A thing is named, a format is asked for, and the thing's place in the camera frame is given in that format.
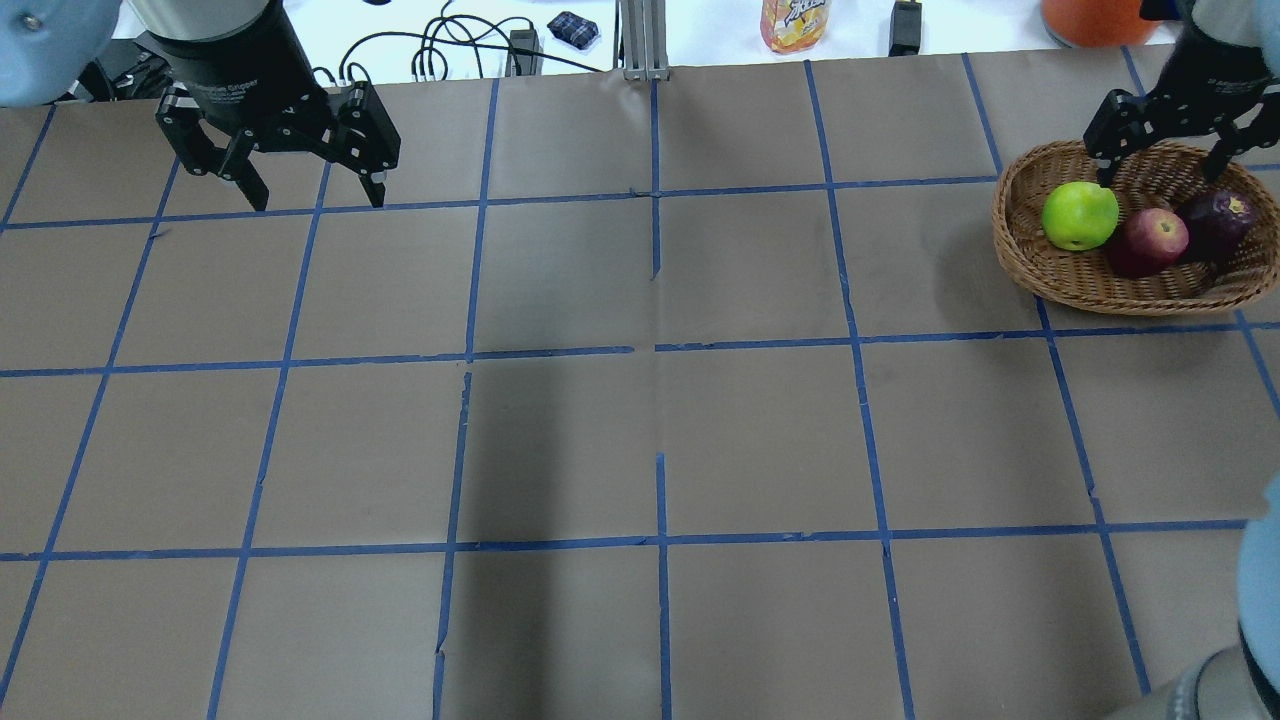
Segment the bottle label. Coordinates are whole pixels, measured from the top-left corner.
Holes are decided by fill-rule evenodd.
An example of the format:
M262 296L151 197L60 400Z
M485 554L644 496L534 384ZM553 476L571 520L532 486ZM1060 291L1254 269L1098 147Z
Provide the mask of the bottle label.
M815 8L822 8L827 4L827 0L791 0L791 12L787 13L787 18L782 20L783 26L788 26L800 19L801 15L813 10Z

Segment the plastic bottle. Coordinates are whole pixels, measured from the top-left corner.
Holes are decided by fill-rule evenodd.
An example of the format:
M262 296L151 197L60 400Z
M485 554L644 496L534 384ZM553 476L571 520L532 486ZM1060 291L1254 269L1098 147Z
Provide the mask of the plastic bottle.
M760 37L774 53L813 47L827 29L831 0L764 0Z

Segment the blue grid line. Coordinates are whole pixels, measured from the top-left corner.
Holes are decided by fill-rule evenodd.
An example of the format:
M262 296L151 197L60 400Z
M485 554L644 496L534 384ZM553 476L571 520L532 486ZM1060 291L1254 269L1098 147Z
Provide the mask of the blue grid line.
M493 128L498 119L498 79L489 91L489 120L484 133L484 165L480 169L480 204L476 213L476 243L471 255L471 292L467 299L467 363L476 351L476 307L480 302L480 263L484 259L484 223L489 211L489 170L493 164Z
M1238 329L1234 324L1215 323L1208 325L1149 325L1146 328L1073 328L1055 329L1055 337L1103 337L1117 334L1190 334L1222 333Z
M477 208L479 200L431 200L425 202L388 202L381 208L370 205L342 205L338 208L325 208L325 215L346 215L348 213L390 213L394 210L438 210L440 208Z
M991 163L996 168L996 173L1001 173L1005 169L1005 164L1000 161L1000 150L996 147L996 135L991 132L991 118L987 117L987 105L982 101L982 90L978 87L978 76L973 72L973 63L969 60L968 53L960 54L960 61L964 63L964 74L969 78L969 91L973 94L973 100L978 105L978 119L982 120L982 132L987 136L987 150L991 151Z
M1102 512L1102 501L1097 495L1093 468L1089 464L1089 454L1084 447L1084 436L1080 432L1079 416L1075 414L1075 404L1071 400L1071 388L1066 382L1062 357L1057 351L1057 340L1055 338L1053 327L1050 323L1048 310L1044 307L1043 299L1036 297L1036 310L1039 313L1041 324L1044 327L1044 341L1048 345L1048 356L1053 364L1053 374L1057 377L1057 389L1062 396L1062 409L1066 411L1066 421L1071 428L1071 441L1075 443L1075 454L1080 462L1080 474L1084 478L1084 487L1089 495L1089 503L1093 506L1093 519L1098 528L1098 539L1102 542L1102 555L1107 564L1107 574L1111 575L1111 589L1116 596L1120 624L1124 626L1125 639L1129 643L1129 655L1133 659L1134 673L1138 676L1138 688L1142 691L1142 694L1148 694L1151 693L1151 680L1147 676L1147 664L1143 661L1142 647L1138 644L1138 632L1134 628L1133 615L1129 611L1129 600L1124 591L1124 580L1120 577L1120 565L1111 546L1111 533L1107 529L1106 515Z
M1028 337L1044 337L1043 331L992 331L970 333L919 333L919 334L882 334L863 336L858 342L863 345L877 343L913 343L913 342L956 342L973 340L1021 340Z
M658 659L662 667L662 720L672 720L671 697L671 573L667 547L667 455L654 464L658 488Z
M1156 520L1144 523L1107 523L1108 533L1194 533L1210 530L1242 530L1244 518L1219 520ZM1068 525L1002 525L968 528L892 529L893 539L964 539L1004 537L1080 536L1098 532L1097 524ZM608 536L548 541L474 541L474 542L408 542L378 544L265 546L250 548L250 557L346 557L352 555L443 555L448 552L554 552L600 550L611 547L708 546L708 544L774 544L822 542L878 542L879 530L819 530L776 533L692 533L680 536ZM238 547L179 547L163 550L61 550L49 553L50 562L172 560L201 557L238 557ZM0 552L0 562L38 562L37 552Z
M649 224L653 232L653 275L650 275L650 279L657 278L658 273L662 272L662 209L658 206L662 191L662 176L659 174L660 149L658 145L658 82L649 81L649 187L652 188Z
M769 192L809 192L814 190L827 190L826 183L801 183L801 184L758 184L758 186L745 186L745 187L692 187L686 190L664 190L662 191L663 197L705 197L705 196L718 196L718 195L760 195Z
M49 111L45 113L45 122L40 126L40 132L36 135L36 142L31 145L31 154L27 155L27 164L22 167L22 174L18 176L18 184L13 186L13 195L9 196L9 204L4 209L4 217L0 218L0 233L9 227L9 220L13 219L13 211L18 206L18 197L22 195L22 188L27 187L27 178L31 177L31 169L36 167L36 155L40 155L40 147L45 143L45 137L49 135L49 126L54 124L54 113L58 111L58 105L50 105Z
M1276 395L1276 386L1271 379L1271 372L1267 369L1267 361L1262 357L1262 348L1258 347L1258 341L1253 337L1253 331L1249 328L1249 323L1244 319L1244 313L1236 310L1235 322L1240 332L1244 334L1244 342L1249 345L1249 354L1253 356L1253 364L1257 365L1258 374L1262 377L1262 386L1267 389L1267 397L1271 400L1271 409L1275 410L1276 418L1280 418L1280 395Z
M489 205L547 205L556 202L612 202L617 200L635 200L643 197L636 192L598 192L589 195L544 195L540 197L498 197L490 199Z
M480 297L480 264L484 260L485 215L489 206L489 176L493 168L493 135L498 120L498 79L489 88L489 118L485 126L484 159L480 167L480 205L476 213L476 241L471 258L471 290L467 301L467 342L466 361L475 361L476 307ZM444 702L444 641L449 635L449 614L453 607L453 566L457 559L458 514L462 506L462 471L467 454L467 427L471 416L471 372L462 379L462 404L458 410L458 437L453 456L453 488L449 495L449 529L444 555L444 571L440 578L440 616L435 635L435 664L431 675L431 717L438 720Z
M476 360L520 360L524 357L576 357L580 355L630 355L636 348L630 345L599 347L563 347L552 350L489 350L475 352Z
M275 397L271 401L271 415L266 423L266 437L262 441L262 455L259 460L257 479L253 483L253 495L250 500L248 516L244 520L244 536L241 541L238 560L236 562L236 579L232 582L230 601L227 603L227 620L223 624L223 635L218 647L218 664L214 667L212 689L209 693L207 720L218 717L218 703L221 701L223 678L227 674L227 659L230 655L232 634L236 629L236 615L239 611L241 593L244 589L244 573L248 569L250 548L253 547L253 532L257 529L257 512L262 503L262 487L266 483L266 473L271 464L271 450L275 443L275 430L280 421L280 407L284 405L284 389L289 382L289 365L293 359L293 343L298 334L298 318L302 315L302 299L307 288L307 273L311 269L311 255L316 245L316 231L320 228L320 210L324 209L325 191L329 188L329 174L333 170L332 163L325 163L320 176L320 190L316 192L315 208L311 211L311 225L307 228L307 242L302 251L302 263L298 268L298 282L293 291L293 310L289 314L289 328L284 336L284 356L280 364L279 379L275 384Z
M831 234L835 241L836 266L840 270L841 300L845 304L845 320L849 323L849 347L854 355L854 379L858 388L858 406L861 411L863 439L867 443L867 462L870 469L872 495L876 500L876 527L881 536L881 561L884 570L884 593L888 602L890 629L893 635L893 655L897 659L897 678L902 693L902 712L906 720L915 720L915 701L911 698L911 678L906 664L906 639L902 635L902 614L897 602L897 579L893 571L892 534L888 512L884 509L884 488L881 484L879 457L876 452L876 429L872 423L870 401L867 395L867 377L863 365L863 350L858 333L858 318L854 314L852 293L849 284L849 269L845 264L845 241L840 224L840 208L836 204L836 184L832 179L831 150L827 145L827 129L822 120L822 102L818 99L818 83L813 76L813 63L804 61L804 74L809 85L809 100L813 104L813 119L818 128L818 146L822 150L822 173L827 187L827 208L831 213Z
M996 145L996 136L991 131L991 119L987 115L987 105L982 100L982 88L978 87L978 78L973 72L973 63L969 54L961 56L965 74L969 76L969 90L973 92L973 101L982 119L982 128L987 136L987 147L991 150L991 159L996 164L996 172L1004 172L1004 161L1000 159L1000 147ZM1111 547L1111 534L1107 530L1106 515L1102 512L1102 502L1096 493L1093 469L1089 465L1089 455L1084 447L1084 436L1080 433L1079 418L1075 414L1075 405L1071 401L1071 388L1066 382L1066 373L1062 369L1062 359L1057 351L1057 340L1053 324L1050 322L1048 309L1044 299L1036 297L1036 311L1039 315L1041 329L1044 332L1044 343L1048 346L1050 361L1053 365L1053 374L1057 378L1059 395L1062 396L1062 409L1066 413L1068 425L1071 429L1071 439L1075 443L1076 457L1080 464L1080 474L1093 506L1093 520L1097 525L1098 539L1102 543L1102 555L1106 560L1107 574L1111 577L1111 589L1116 597L1116 609L1120 614L1120 624L1124 628L1125 639L1129 643L1129 655L1133 660L1134 674L1138 676L1138 687L1142 694L1151 692L1151 682L1147 678L1147 665L1142 659L1142 648L1138 644L1138 633L1134 629L1133 616L1129 611L1129 600L1125 596L1124 580L1120 577L1120 566L1116 562L1115 550Z
M407 365L412 363L456 363L466 360L463 352L442 352L439 355L366 355L362 357L307 357L293 360L294 368L333 368L337 365Z
M1129 46L1121 45L1120 54L1124 55L1124 64L1129 68L1129 79L1133 81L1134 90L1138 91L1139 97L1146 97L1147 87L1142 85L1142 77L1138 76L1138 65L1133 63L1133 54L1129 53Z
M453 452L453 487L449 492L449 529L445 534L444 571L440 578L440 616L435 630L435 667L431 676L431 717L440 717L444 700L444 641L449 637L453 607L453 565L457 559L458 514L462 506L462 471L467 457L467 428L471 416L471 372L462 378L462 405L458 410L458 436Z
M703 350L760 350L768 347L824 347L849 345L847 337L810 337L796 340L735 340L723 342L659 343L655 352L699 352Z
M247 218L288 218L293 215L311 215L314 208L294 208L285 210L243 210L239 213L184 213L180 215L165 217L166 223L195 223L200 220L243 220Z
M84 462L84 452L88 450L90 437L93 434L97 415L102 409L102 397L106 395L106 384L108 380L111 379L111 368L115 365L115 359L120 354L120 343L124 341L124 328L129 323L129 315L133 313L133 304L138 297L138 287L142 284L142 274L147 269L147 261L151 258L151 249L155 246L156 237L159 236L160 217L164 215L165 205L169 204L169 193L173 191L173 182L177 177L178 159L174 158L173 164L169 165L169 178L165 181L164 191L160 193L160 204L152 217L151 231L147 233L146 243L142 246L142 256L138 259L138 268L133 273L133 283L129 286L129 295L124 301L124 309L120 311L120 322L115 328L115 336L111 340L111 351L108 355L106 369L102 373L102 378L97 383L97 392L93 395L93 404L90 406L88 418L84 420L84 430L81 433L79 445L76 447L76 457L72 460L72 468L67 475L67 484L63 487L63 495L58 502L58 510L54 512L52 525L49 528L49 537L45 541L44 550L41 551L40 565L36 568L36 577L32 580L31 592L27 594L27 605L23 607L22 619L18 621L18 632L15 633L13 646L9 650L9 659L5 661L4 675L0 676L0 707L4 707L4 698L9 693L9 683L13 682L13 673L18 665L18 655L22 652L22 643L27 637L27 629L31 626L31 616L36 610L36 601L40 600L40 591L45 584L45 573L49 570L49 559L54 552L54 546L58 543L58 534L61 532L63 520L67 518L67 507L70 505L72 492L76 489L76 480L79 478L79 470Z
M1111 328L1069 328L1055 329L1055 337L1112 337L1112 336L1142 336L1142 334L1187 334L1187 333L1220 333L1236 332L1239 324L1215 323L1207 325L1149 325L1149 327L1111 327ZM1245 323L1243 327L1253 331L1280 331L1280 323ZM992 340L1023 340L1042 338L1043 329L1020 331L979 331L960 333L906 333L906 334L881 334L863 336L858 340L861 345L883 343L933 343L933 342L972 342ZM698 352L707 350L759 350L771 347L823 347L842 346L851 341L847 337L801 337L781 340L730 340L712 342L677 342L654 345L655 352ZM626 355L636 348L628 345L616 346L590 346L590 347L547 347L536 350L492 350L474 352L472 360L515 360L524 357L566 357L577 355ZM438 355L356 355L348 357L303 357L289 360L291 368L328 368L334 365L399 365L416 363L456 363L466 360L465 352L442 352ZM279 369L282 360L225 360L216 363L172 363L151 365L116 365L111 368L113 375L145 374L145 373L195 373L195 372L224 372L224 370L262 370ZM74 375L101 375L106 373L105 366L97 368L24 368L0 370L0 378L45 378L45 377L74 377Z

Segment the white table surface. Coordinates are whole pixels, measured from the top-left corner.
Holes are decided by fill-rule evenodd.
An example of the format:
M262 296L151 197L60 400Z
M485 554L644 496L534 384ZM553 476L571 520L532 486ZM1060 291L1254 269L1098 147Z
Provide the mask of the white table surface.
M813 49L795 55L776 55L760 40L760 0L668 0L667 44L672 65L739 65L808 58L876 58L888 51L891 0L831 0L827 35ZM285 8L315 65L337 70L342 54L360 37L387 29L421 32L438 14L436 0L393 0L374 6L358 0L285 0ZM600 40L579 51L552 37L547 22L561 10L571 10L600 26ZM456 0L449 14L475 14L490 20L525 15L534 20L544 51L595 68L611 67L614 10L612 0ZM506 28L521 27L511 23ZM1171 42L1176 23L1166 23L1151 42ZM128 5L120 10L116 37L142 31ZM500 40L490 37L485 42ZM1057 45L1044 32L1039 0L924 0L922 53L984 53L1048 49ZM416 50L412 38L378 38L352 56L369 69L376 82L410 82L408 59ZM451 78L474 78L479 73L471 50L444 49ZM483 51L485 77L500 72L506 53ZM552 60L543 74L582 72Z

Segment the robotic arm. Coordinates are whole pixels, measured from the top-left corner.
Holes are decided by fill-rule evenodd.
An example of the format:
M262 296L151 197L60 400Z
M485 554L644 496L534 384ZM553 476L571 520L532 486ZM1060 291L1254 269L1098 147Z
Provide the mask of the robotic arm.
M236 183L250 205L262 210L270 192L250 154L306 151L357 173L370 204L383 205L383 179L399 161L399 133L369 82L357 81L337 94L316 83L283 0L129 4L148 31L137 42L172 68L175 85L161 97L156 120L188 173ZM0 10L8 5L13 3L0 0ZM15 61L26 60L18 63L19 73L27 68L24 74L38 77L44 68L65 88L84 64L82 50L100 50L110 35L110 24L104 31L99 20L86 28L77 17L105 14L114 20L118 5L118 0L24 0L23 8L31 9L18 13L10 27L0 27L0 60L12 54ZM70 69L65 78L59 61ZM42 101L36 99L40 91L32 87L26 100ZM20 104L24 97L15 99ZM225 147L209 138L201 120L230 138Z
M1143 15L1164 19L1171 1L1148 0ZM1176 0L1185 26L1146 97L1112 90L1084 132L1107 186L1119 163L1169 137L1217 133L1204 161L1210 182L1236 155L1280 141L1280 94L1266 95L1280 68L1280 0ZM1261 105L1253 122L1236 120Z

